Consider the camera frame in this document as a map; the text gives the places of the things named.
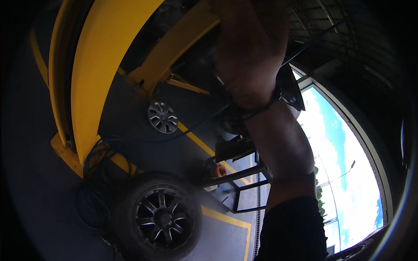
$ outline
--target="bracelet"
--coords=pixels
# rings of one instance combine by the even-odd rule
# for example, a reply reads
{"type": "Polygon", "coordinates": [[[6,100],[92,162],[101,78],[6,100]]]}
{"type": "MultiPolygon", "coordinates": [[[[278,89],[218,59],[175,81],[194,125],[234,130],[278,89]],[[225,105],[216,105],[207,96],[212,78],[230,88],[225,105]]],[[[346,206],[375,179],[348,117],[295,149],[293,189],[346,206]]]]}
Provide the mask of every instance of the bracelet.
{"type": "Polygon", "coordinates": [[[240,113],[241,113],[242,120],[243,121],[249,120],[257,116],[258,114],[262,113],[263,111],[268,111],[270,107],[273,105],[273,103],[280,100],[281,98],[282,98],[282,88],[279,87],[279,88],[274,89],[273,100],[267,106],[256,108],[256,109],[250,109],[250,110],[241,110],[240,113]]]}

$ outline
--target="orange object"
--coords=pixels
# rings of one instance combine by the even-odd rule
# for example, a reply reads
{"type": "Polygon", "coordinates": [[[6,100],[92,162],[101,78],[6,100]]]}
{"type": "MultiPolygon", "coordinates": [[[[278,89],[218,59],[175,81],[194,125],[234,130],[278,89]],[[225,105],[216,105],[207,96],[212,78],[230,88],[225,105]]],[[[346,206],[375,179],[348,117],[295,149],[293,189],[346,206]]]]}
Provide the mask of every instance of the orange object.
{"type": "Polygon", "coordinates": [[[227,174],[227,170],[224,165],[219,164],[210,170],[213,179],[223,177],[227,174]]]}

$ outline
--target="person's arm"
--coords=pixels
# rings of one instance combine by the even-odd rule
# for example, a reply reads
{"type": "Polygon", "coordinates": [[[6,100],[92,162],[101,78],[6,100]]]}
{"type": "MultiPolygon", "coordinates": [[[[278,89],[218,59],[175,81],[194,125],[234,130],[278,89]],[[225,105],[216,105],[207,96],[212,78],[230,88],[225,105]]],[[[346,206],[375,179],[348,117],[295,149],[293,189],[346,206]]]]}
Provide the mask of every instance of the person's arm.
{"type": "MultiPolygon", "coordinates": [[[[288,41],[285,1],[212,0],[221,20],[217,72],[243,109],[269,104],[288,41]]],[[[302,128],[283,100],[245,121],[273,175],[267,211],[289,199],[316,198],[314,158],[302,128]]]]}

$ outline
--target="street light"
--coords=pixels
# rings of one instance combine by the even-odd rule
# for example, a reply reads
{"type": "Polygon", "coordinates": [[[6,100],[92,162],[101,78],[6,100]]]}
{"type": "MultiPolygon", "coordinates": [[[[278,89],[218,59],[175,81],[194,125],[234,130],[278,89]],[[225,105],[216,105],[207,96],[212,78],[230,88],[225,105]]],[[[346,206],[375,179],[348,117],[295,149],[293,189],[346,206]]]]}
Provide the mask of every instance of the street light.
{"type": "Polygon", "coordinates": [[[329,183],[333,182],[334,180],[337,180],[337,179],[341,178],[342,176],[346,175],[347,173],[349,173],[349,172],[352,170],[352,168],[354,167],[354,164],[355,164],[355,163],[356,163],[356,161],[354,160],[354,161],[353,161],[353,164],[351,164],[350,170],[349,170],[349,171],[347,171],[346,173],[344,173],[343,175],[341,175],[341,176],[339,176],[338,178],[335,178],[335,179],[333,179],[333,180],[331,180],[331,181],[327,181],[327,182],[325,182],[324,184],[321,184],[321,185],[317,186],[316,188],[317,188],[317,189],[318,189],[318,188],[322,188],[322,187],[324,187],[324,186],[328,185],[329,183]]]}

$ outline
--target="garage floor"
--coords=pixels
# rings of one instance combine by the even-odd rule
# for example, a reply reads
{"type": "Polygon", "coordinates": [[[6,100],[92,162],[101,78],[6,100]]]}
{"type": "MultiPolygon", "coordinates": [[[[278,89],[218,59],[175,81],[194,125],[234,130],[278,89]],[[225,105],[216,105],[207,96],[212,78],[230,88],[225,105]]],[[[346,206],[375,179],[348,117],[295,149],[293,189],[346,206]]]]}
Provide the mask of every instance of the garage floor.
{"type": "MultiPolygon", "coordinates": [[[[37,46],[43,61],[48,61],[49,42],[56,12],[48,13],[34,24],[37,46]]],[[[5,152],[2,167],[7,175],[12,201],[29,238],[45,260],[112,260],[113,251],[101,237],[78,225],[74,197],[81,179],[52,149],[50,141],[57,133],[48,88],[33,52],[36,46],[29,37],[22,43],[11,69],[7,100],[2,104],[1,146],[5,152]]],[[[191,128],[218,110],[216,98],[162,84],[155,97],[176,111],[185,127],[191,128]]],[[[124,138],[167,139],[181,134],[162,134],[152,129],[145,117],[148,102],[116,73],[104,106],[99,134],[124,138]]],[[[188,136],[162,145],[133,145],[139,168],[163,170],[190,178],[200,175],[194,166],[210,157],[208,149],[215,143],[232,138],[215,121],[207,122],[188,136]]],[[[254,157],[227,161],[235,170],[249,168],[254,157]]],[[[255,182],[256,176],[247,181],[255,182]]],[[[262,186],[261,204],[267,197],[262,186]]],[[[204,224],[200,241],[184,260],[252,260],[256,229],[256,212],[231,214],[207,193],[201,193],[204,224]]],[[[256,188],[243,193],[239,209],[257,204],[256,188]]]]}

